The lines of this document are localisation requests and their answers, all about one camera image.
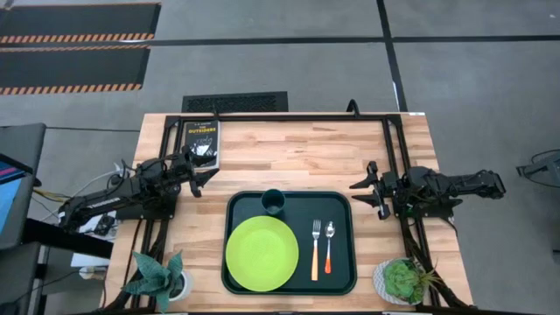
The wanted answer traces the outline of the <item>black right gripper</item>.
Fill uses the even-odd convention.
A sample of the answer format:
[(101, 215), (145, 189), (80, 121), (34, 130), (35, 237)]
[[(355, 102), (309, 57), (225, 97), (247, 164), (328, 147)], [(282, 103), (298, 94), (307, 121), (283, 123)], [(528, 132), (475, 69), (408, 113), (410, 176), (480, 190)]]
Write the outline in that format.
[(409, 215), (410, 204), (408, 202), (409, 195), (404, 189), (403, 181), (397, 177), (393, 171), (384, 172), (378, 177), (378, 167), (375, 161), (368, 163), (368, 175), (362, 181), (349, 186), (350, 189), (363, 189), (370, 186), (373, 192), (370, 194), (353, 195), (352, 198), (378, 207), (378, 217), (380, 220), (386, 220), (391, 212), (385, 199), (391, 199), (396, 207), (395, 216), (399, 214)]

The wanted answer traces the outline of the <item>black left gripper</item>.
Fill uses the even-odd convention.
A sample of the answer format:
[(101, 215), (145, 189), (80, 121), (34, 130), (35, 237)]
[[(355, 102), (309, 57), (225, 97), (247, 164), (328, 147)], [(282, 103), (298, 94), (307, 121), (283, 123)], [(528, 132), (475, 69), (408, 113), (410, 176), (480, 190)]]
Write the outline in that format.
[(183, 146), (178, 158), (172, 163), (174, 175), (180, 183), (187, 182), (190, 186), (192, 195), (195, 198), (201, 197), (200, 187), (203, 187), (219, 169), (212, 169), (197, 173), (196, 168), (214, 168), (218, 164), (216, 155), (197, 155), (188, 146)]

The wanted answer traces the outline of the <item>dark green plastic cup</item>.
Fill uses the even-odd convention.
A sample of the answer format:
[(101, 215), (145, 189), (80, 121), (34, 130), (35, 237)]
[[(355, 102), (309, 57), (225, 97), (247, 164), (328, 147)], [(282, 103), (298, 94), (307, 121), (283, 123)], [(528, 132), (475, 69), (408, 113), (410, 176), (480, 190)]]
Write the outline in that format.
[(279, 215), (285, 205), (284, 194), (277, 189), (269, 189), (262, 194), (262, 207), (269, 215)]

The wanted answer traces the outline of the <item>spoon with orange handle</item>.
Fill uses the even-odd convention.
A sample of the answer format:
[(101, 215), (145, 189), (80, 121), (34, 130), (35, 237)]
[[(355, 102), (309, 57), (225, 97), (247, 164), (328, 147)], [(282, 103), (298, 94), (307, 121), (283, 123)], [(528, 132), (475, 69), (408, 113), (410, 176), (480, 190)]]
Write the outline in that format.
[(331, 262), (331, 240), (335, 234), (335, 226), (332, 221), (329, 221), (325, 226), (325, 236), (327, 239), (326, 248), (326, 258), (325, 258), (325, 273), (332, 273), (332, 262)]

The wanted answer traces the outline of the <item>fork with light orange handle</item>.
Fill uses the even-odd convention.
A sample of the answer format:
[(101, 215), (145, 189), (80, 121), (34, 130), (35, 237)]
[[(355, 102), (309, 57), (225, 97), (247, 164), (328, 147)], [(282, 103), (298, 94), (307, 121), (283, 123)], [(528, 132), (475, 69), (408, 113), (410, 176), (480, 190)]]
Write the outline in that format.
[(311, 280), (317, 282), (319, 280), (319, 237), (320, 237), (321, 220), (316, 219), (312, 224), (311, 236), (313, 238), (313, 253), (311, 259)]

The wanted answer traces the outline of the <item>lime green plate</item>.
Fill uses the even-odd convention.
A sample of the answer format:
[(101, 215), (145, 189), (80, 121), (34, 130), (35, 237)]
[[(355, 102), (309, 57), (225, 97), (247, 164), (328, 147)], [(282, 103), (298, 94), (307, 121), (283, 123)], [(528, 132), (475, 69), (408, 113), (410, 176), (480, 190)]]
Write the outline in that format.
[(283, 286), (294, 274), (298, 259), (298, 241), (290, 227), (266, 215), (243, 221), (229, 236), (225, 249), (231, 277), (254, 292)]

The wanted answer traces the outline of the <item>black paperback book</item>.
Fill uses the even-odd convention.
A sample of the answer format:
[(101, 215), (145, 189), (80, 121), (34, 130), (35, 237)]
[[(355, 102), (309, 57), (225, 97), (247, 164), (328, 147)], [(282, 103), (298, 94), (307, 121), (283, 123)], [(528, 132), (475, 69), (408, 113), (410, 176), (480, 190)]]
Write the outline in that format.
[(220, 122), (187, 122), (184, 131), (184, 145), (194, 156), (213, 158), (198, 167), (199, 170), (209, 170), (219, 167), (220, 162)]

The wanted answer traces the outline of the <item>black floor vent grille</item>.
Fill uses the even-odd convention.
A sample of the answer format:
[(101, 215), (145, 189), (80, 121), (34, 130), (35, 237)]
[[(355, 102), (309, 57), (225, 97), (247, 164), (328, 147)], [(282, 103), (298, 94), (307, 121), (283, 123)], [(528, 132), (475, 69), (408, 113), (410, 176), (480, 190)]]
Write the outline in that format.
[(259, 92), (239, 94), (186, 95), (182, 113), (288, 112), (288, 93)]

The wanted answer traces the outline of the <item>succulent in patterned pot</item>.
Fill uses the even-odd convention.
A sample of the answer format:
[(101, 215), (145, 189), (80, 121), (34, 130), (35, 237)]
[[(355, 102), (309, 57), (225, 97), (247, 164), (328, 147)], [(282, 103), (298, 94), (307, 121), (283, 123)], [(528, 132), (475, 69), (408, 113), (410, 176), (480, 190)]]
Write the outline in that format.
[(429, 288), (443, 281), (435, 271), (427, 272), (419, 262), (396, 258), (379, 264), (373, 274), (376, 293), (394, 305), (419, 305)]

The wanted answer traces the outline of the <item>leafy plant in white pot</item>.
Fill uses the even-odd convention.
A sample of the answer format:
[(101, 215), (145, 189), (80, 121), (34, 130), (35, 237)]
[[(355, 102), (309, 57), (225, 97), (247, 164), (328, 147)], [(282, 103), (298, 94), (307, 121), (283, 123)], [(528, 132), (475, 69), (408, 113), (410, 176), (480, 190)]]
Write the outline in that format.
[(141, 279), (131, 280), (122, 287), (124, 292), (145, 295), (156, 299), (157, 308), (166, 313), (170, 302), (185, 299), (193, 289), (193, 277), (184, 270), (182, 252), (179, 251), (166, 267), (147, 255), (133, 253)]

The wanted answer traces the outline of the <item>black hazard striped floor mat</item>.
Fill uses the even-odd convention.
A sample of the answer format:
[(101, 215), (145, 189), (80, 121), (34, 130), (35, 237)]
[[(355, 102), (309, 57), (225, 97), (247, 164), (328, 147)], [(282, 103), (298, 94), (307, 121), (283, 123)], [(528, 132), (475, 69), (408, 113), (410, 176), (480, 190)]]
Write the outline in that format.
[(146, 45), (0, 50), (0, 95), (139, 90), (150, 52)]
[(160, 3), (26, 5), (0, 9), (0, 44), (152, 39)]

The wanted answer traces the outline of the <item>black floor stand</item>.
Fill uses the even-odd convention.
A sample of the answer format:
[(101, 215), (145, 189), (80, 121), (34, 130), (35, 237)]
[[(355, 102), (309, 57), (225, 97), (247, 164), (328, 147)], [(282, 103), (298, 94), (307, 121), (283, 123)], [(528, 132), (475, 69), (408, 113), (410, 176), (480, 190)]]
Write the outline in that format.
[[(517, 166), (516, 170), (520, 177), (534, 184), (560, 189), (560, 149), (536, 153), (530, 158), (530, 164)], [(544, 172), (549, 174), (549, 181), (533, 179), (537, 173)]]

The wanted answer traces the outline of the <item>laptop with blue screen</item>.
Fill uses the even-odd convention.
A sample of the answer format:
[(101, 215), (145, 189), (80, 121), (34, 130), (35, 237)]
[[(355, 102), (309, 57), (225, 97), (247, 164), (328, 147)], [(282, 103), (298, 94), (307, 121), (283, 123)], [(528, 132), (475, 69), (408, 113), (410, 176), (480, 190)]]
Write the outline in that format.
[(33, 176), (30, 166), (0, 153), (0, 250), (20, 242)]

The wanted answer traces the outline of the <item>black metal table frame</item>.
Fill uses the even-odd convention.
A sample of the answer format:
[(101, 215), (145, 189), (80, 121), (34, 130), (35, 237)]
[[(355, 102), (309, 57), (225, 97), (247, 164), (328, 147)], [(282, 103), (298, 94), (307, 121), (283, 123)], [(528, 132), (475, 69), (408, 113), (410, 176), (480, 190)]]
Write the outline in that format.
[[(190, 295), (170, 304), (170, 312), (375, 312), (405, 310), (375, 292), (373, 271), (390, 258), (405, 256), (401, 228), (395, 217), (381, 221), (376, 210), (351, 199), (368, 190), (348, 187), (366, 177), (367, 162), (380, 172), (389, 169), (381, 122), (346, 120), (352, 114), (286, 113), (303, 121), (265, 121), (257, 113), (246, 122), (220, 123), (220, 171), (194, 198), (188, 185), (178, 197), (177, 210), (164, 241), (164, 260), (181, 251), (193, 276)], [(412, 166), (439, 169), (430, 129), (423, 114), (400, 114)], [(239, 191), (334, 191), (350, 201), (357, 260), (357, 283), (343, 296), (235, 295), (221, 281), (227, 203)], [(473, 302), (454, 230), (440, 219), (426, 219), (425, 233), (433, 262), (460, 299)], [(108, 267), (107, 300), (113, 302), (123, 286), (137, 220), (117, 231)]]

